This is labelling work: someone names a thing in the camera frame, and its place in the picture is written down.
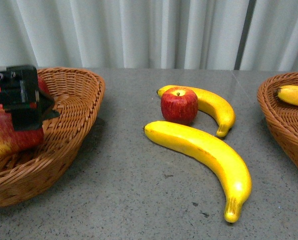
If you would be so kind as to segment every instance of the banana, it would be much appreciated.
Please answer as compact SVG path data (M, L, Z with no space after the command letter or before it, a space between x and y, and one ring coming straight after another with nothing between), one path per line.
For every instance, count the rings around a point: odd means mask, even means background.
M226 196L224 218L236 222L252 191L244 160L221 139L196 128L169 121L153 121L143 128L154 143L195 158L219 178Z
M157 94L161 97L165 91L172 87L184 87L176 85L167 85L159 90ZM186 86L195 92L198 97L198 109L209 114L218 124L216 135L225 137L228 131L233 127L236 121L236 114L233 107L221 96L204 89Z
M280 100L298 106L298 85L284 85L277 89Z

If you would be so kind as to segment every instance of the red apple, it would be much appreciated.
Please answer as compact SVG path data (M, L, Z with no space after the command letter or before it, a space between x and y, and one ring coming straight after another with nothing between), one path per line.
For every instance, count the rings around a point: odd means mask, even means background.
M50 94L49 89L48 89L48 86L47 86L45 80L41 76L39 76L39 75L38 75L38 86L46 94Z
M38 76L38 86L41 90L50 94L44 79ZM11 113L5 112L0 104L0 157L19 153L42 144L44 130L15 131Z
M198 113L198 97L184 86L175 86L161 96L161 112L169 122L189 125Z

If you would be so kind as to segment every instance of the wicker basket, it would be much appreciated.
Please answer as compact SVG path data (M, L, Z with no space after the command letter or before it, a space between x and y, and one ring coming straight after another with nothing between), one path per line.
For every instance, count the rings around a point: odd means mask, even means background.
M268 78L259 86L257 99L271 134L298 168L298 106L278 99L276 89L282 85L298 85L298 72Z
M43 122L42 145L0 158L0 207L41 194L60 178L94 124L104 97L104 80L89 70L56 67L38 74L54 96L60 117Z

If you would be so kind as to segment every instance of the granite table surface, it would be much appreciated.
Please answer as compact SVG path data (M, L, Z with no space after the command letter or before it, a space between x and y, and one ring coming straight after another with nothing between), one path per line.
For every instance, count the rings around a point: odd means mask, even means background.
M0 208L0 240L298 240L298 169L257 101L259 85L282 72L90 70L106 83L95 124L51 188ZM224 141L244 159L253 183L235 223L224 219L226 197L209 168L143 132L163 119L156 91L169 84L212 91L235 110ZM201 111L192 126L212 135L218 128Z

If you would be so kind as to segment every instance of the apple in basket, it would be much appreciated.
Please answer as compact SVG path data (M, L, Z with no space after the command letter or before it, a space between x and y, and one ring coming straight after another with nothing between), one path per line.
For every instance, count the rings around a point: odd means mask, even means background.
M41 76L38 76L38 86L50 94L48 86ZM31 149L42 144L43 141L44 131L42 127L38 130L15 131L11 113L5 112L0 104L0 157Z
M198 113L198 97L184 86L175 86L161 96L161 112L169 122L189 125Z

